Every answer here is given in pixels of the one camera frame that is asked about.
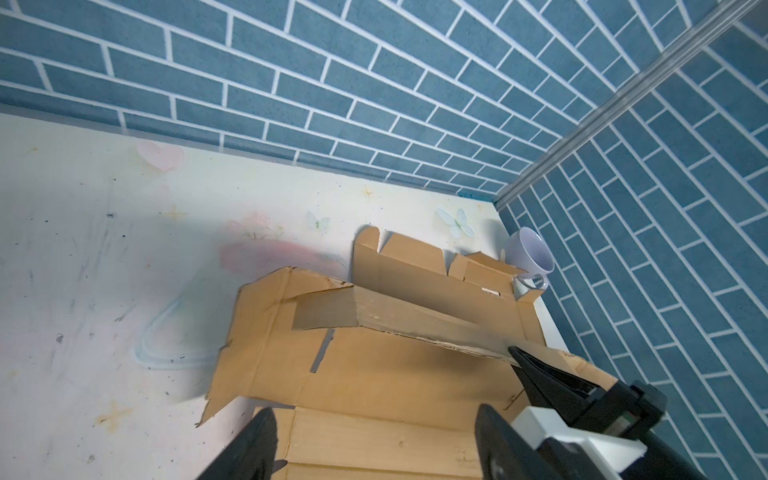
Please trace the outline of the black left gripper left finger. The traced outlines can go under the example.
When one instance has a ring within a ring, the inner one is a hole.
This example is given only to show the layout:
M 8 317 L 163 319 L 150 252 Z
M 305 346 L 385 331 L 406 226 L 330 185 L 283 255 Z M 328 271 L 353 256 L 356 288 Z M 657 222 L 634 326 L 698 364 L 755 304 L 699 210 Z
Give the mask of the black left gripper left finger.
M 273 409 L 261 409 L 197 479 L 269 480 L 274 472 L 277 433 Z

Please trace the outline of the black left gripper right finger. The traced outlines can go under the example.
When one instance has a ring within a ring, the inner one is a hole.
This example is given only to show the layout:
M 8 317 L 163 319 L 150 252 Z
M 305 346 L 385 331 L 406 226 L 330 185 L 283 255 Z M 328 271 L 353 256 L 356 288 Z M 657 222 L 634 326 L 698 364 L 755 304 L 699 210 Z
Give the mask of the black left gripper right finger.
M 556 471 L 491 406 L 481 404 L 475 439 L 484 479 L 557 479 Z

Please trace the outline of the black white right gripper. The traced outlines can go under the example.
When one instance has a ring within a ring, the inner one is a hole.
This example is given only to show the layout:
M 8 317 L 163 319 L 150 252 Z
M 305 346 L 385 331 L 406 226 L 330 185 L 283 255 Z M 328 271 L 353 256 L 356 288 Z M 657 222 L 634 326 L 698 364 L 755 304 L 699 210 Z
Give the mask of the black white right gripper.
M 529 400 L 511 427 L 531 447 L 548 439 L 574 443 L 597 454 L 600 464 L 621 479 L 705 477 L 653 432 L 668 405 L 655 387 L 617 381 L 605 389 L 518 347 L 508 351 Z

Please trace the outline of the brown cardboard box top sheet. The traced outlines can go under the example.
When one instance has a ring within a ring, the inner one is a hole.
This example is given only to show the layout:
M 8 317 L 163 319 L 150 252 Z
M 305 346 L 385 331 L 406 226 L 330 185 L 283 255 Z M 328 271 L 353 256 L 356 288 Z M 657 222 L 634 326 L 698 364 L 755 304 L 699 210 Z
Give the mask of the brown cardboard box top sheet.
M 478 479 L 481 404 L 529 405 L 509 346 L 610 388 L 586 360 L 310 270 L 243 286 L 205 419 L 239 397 L 285 404 L 284 479 Z

